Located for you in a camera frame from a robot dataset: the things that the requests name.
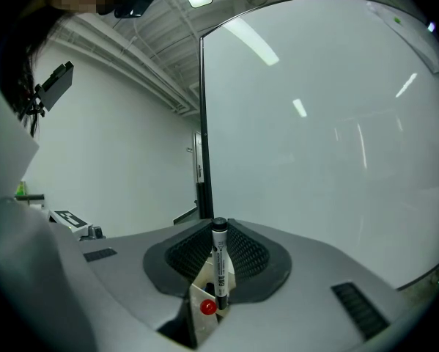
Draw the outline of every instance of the black vent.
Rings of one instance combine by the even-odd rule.
[[[193,283],[211,252],[210,226],[196,231],[166,252],[166,262],[177,273]]]
[[[101,260],[102,258],[107,258],[112,255],[115,255],[117,252],[112,248],[96,250],[95,252],[85,253],[84,258],[86,258],[87,262],[92,262],[96,260]]]
[[[388,327],[388,322],[353,283],[335,285],[331,289],[366,340]]]
[[[266,269],[270,254],[262,244],[233,225],[229,225],[227,238],[227,250],[234,265],[237,282],[250,279]]]

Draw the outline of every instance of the person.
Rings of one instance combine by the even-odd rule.
[[[122,0],[8,0],[0,7],[3,21],[9,23],[9,17],[15,16],[0,42],[0,89],[17,115],[22,115],[34,94],[35,59],[58,23],[77,13],[106,14],[121,3]],[[34,136],[38,114],[24,115],[22,122]]]

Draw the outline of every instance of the white wall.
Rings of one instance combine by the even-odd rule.
[[[240,16],[271,66],[224,27],[206,36],[213,206],[336,246],[399,287],[439,263],[439,73],[375,5],[294,0]],[[439,56],[426,26],[387,14]]]
[[[24,176],[50,209],[68,209],[108,236],[171,225],[194,207],[193,131],[154,95],[84,55],[50,44],[37,63],[43,83],[62,63],[73,85],[40,119],[40,150]]]

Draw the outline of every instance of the marker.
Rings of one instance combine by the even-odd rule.
[[[213,233],[214,294],[218,309],[227,307],[229,294],[229,260],[227,258],[227,220],[215,218],[211,224]]]

